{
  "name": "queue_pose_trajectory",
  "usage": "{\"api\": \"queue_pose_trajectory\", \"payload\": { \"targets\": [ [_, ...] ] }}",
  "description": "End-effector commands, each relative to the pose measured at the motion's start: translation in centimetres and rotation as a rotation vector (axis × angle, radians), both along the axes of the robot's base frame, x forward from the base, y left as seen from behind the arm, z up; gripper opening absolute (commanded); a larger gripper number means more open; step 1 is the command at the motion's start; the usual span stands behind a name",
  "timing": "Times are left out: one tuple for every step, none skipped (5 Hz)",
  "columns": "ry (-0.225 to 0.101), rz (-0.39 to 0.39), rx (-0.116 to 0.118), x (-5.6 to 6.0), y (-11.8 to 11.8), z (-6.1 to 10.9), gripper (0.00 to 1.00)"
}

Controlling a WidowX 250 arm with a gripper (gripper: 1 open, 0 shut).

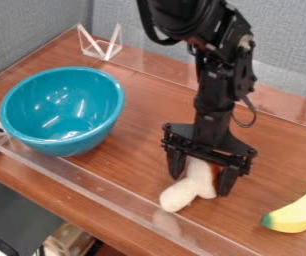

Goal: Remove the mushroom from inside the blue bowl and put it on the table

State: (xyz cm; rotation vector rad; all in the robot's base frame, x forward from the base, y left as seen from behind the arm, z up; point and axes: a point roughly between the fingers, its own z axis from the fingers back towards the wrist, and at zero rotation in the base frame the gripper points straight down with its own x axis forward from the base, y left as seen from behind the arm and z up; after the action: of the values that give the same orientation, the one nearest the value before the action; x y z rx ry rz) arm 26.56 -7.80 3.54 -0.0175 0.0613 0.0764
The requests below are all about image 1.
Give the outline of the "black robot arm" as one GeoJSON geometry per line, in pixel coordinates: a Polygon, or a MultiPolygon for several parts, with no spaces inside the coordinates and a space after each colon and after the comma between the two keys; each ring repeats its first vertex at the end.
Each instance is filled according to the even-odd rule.
{"type": "Polygon", "coordinates": [[[221,167],[216,193],[229,194],[247,175],[256,149],[232,134],[235,103],[255,91],[251,25],[227,0],[136,0],[148,38],[169,46],[185,42],[194,56],[198,89],[192,124],[162,125],[168,170],[178,178],[192,156],[221,167]]]}

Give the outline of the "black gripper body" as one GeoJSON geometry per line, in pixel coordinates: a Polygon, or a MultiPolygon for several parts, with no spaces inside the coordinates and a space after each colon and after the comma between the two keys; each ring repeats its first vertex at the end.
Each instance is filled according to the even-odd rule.
{"type": "Polygon", "coordinates": [[[231,133],[232,111],[196,114],[193,124],[166,123],[162,125],[164,150],[176,148],[188,156],[218,166],[235,166],[239,175],[248,175],[256,150],[231,133]]]}

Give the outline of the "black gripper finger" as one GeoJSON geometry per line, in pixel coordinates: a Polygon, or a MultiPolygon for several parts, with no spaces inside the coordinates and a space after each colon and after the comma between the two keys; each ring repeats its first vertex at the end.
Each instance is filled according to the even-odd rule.
{"type": "Polygon", "coordinates": [[[239,178],[239,168],[235,166],[220,166],[216,182],[218,196],[227,196],[239,178]]]}
{"type": "Polygon", "coordinates": [[[166,162],[170,177],[177,180],[185,166],[186,155],[176,148],[166,148],[166,162]]]}

